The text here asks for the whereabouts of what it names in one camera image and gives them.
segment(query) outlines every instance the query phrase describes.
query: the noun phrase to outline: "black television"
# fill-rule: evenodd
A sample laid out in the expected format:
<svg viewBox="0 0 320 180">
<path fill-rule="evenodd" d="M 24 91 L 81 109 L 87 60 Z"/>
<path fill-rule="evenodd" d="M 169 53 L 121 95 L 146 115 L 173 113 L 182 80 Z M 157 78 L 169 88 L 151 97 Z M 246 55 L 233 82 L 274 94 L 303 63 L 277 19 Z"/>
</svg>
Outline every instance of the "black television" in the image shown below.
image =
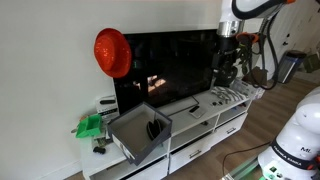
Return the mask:
<svg viewBox="0 0 320 180">
<path fill-rule="evenodd" d="M 129 73 L 115 78 L 120 114 L 142 101 L 154 107 L 208 90 L 216 30 L 125 34 Z"/>
</svg>

